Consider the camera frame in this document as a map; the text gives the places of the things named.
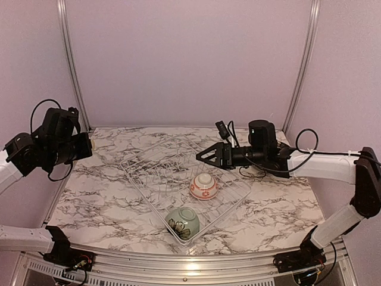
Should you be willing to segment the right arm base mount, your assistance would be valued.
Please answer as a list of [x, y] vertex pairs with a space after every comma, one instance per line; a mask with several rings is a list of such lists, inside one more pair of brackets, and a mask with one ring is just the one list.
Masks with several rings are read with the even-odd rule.
[[302, 240], [299, 249], [278, 253], [274, 256], [273, 264], [277, 267], [278, 273], [289, 271], [297, 271], [312, 266], [322, 265], [326, 262], [326, 256], [323, 254], [323, 249], [318, 248], [311, 241], [315, 226]]

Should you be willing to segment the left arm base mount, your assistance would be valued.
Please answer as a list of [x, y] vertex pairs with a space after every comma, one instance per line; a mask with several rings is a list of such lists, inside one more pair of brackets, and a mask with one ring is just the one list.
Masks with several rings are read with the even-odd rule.
[[52, 250], [43, 254], [45, 261], [65, 266], [69, 271], [79, 268], [88, 272], [92, 270], [93, 252], [72, 248], [66, 235], [57, 226], [46, 226], [45, 229], [52, 235], [54, 243]]

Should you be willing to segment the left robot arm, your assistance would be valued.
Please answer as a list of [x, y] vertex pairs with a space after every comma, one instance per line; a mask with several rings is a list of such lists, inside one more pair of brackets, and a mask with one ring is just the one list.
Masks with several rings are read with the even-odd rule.
[[39, 127], [19, 133], [1, 150], [1, 250], [51, 253], [62, 265], [75, 252], [62, 231], [42, 226], [55, 168], [92, 155], [92, 143], [75, 107], [49, 108]]

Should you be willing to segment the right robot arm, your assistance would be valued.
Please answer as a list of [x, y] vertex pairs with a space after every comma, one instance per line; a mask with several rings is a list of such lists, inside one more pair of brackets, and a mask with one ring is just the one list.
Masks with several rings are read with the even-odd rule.
[[380, 161], [372, 148], [327, 152], [317, 146], [291, 147], [277, 140], [274, 124], [267, 120], [249, 122], [245, 146], [238, 142], [232, 122], [219, 121], [216, 127], [222, 140], [198, 153], [198, 161], [224, 170], [254, 166], [312, 184], [325, 221], [308, 233], [295, 253], [299, 266], [309, 266], [329, 243], [380, 212]]

